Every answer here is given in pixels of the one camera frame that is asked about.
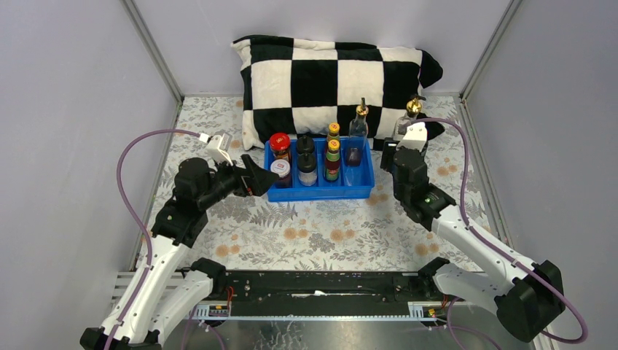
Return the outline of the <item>white lid sauce jar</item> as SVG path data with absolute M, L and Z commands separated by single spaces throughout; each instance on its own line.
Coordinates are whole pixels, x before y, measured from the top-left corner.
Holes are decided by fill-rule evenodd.
M 275 181 L 275 188 L 290 188 L 292 181 L 292 166 L 286 159 L 276 159 L 270 165 L 270 171 L 278 175 Z

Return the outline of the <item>red lid sauce jar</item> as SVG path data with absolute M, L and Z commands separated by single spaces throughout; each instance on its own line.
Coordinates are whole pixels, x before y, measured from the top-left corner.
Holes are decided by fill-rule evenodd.
M 270 137 L 269 145 L 275 160 L 292 162 L 290 152 L 291 139 L 286 133 L 275 133 Z

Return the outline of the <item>black cap shaker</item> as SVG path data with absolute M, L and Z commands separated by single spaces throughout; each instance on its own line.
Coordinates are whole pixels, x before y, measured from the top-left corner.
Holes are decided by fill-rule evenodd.
M 302 153 L 297 158 L 298 179 L 300 184 L 311 187 L 317 182 L 317 161 L 313 153 Z
M 296 140 L 296 153 L 300 155 L 314 154 L 316 146 L 313 138 L 303 135 Z

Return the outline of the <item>gold top oil bottle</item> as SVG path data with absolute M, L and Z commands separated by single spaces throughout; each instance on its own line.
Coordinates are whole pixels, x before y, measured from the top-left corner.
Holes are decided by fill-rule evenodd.
M 345 151 L 345 164 L 347 166 L 356 167 L 361 164 L 368 134 L 366 121 L 368 112 L 366 100 L 361 98 L 361 103 L 356 107 L 356 116 L 351 120 L 348 128 L 348 141 Z
M 426 97 L 415 94 L 406 103 L 404 114 L 394 124 L 391 136 L 394 141 L 401 141 L 404 138 L 408 127 L 412 125 L 422 112 L 423 101 L 425 100 Z

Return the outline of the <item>blue plastic divided bin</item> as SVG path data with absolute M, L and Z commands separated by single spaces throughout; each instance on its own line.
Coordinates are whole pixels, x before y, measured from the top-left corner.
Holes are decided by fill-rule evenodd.
M 314 158 L 316 159 L 316 183 L 305 186 L 300 181 L 298 169 L 298 152 L 296 141 L 291 140 L 290 154 L 292 156 L 292 183 L 289 187 L 278 188 L 272 186 L 267 191 L 270 202 L 282 201 L 322 201 L 342 199 L 368 198 L 375 186 L 375 175 L 371 157 L 371 143 L 366 142 L 361 152 L 362 159 L 358 166 L 347 166 L 344 161 L 340 163 L 338 179 L 329 182 L 325 178 L 326 166 L 326 139 L 314 138 Z

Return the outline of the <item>yellow cap sauce bottle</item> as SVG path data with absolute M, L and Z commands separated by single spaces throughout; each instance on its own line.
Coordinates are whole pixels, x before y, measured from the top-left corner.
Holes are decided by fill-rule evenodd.
M 332 122 L 328 125 L 326 142 L 330 142 L 332 140 L 340 142 L 340 125 L 337 122 Z
M 331 139 L 326 144 L 326 154 L 324 160 L 325 180 L 328 182 L 335 182 L 339 179 L 340 161 L 340 142 L 337 139 Z

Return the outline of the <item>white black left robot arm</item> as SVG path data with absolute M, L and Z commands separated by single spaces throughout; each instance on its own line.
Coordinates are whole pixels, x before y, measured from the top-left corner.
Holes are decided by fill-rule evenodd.
M 258 166 L 249 155 L 241 159 L 243 167 L 224 161 L 210 168 L 198 157 L 179 165 L 172 196 L 155 218 L 140 270 L 103 324 L 84 331 L 79 341 L 82 348 L 161 349 L 201 300 L 223 296 L 225 267 L 206 258 L 191 265 L 171 294 L 163 292 L 206 226 L 209 208 L 230 194 L 264 195 L 278 180 L 277 174 Z

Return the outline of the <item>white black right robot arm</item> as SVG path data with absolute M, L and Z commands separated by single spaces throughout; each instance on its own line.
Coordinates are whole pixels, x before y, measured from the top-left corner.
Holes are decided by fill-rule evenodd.
M 465 218 L 455 200 L 430 183 L 420 151 L 387 138 L 380 167 L 392 175 L 394 197 L 406 215 L 482 269 L 470 273 L 435 258 L 419 271 L 424 275 L 418 280 L 422 297 L 436 300 L 447 294 L 469 301 L 496 315 L 508 333 L 526 343 L 565 311 L 565 303 L 551 292 L 563 291 L 559 267 L 549 260 L 534 262 Z

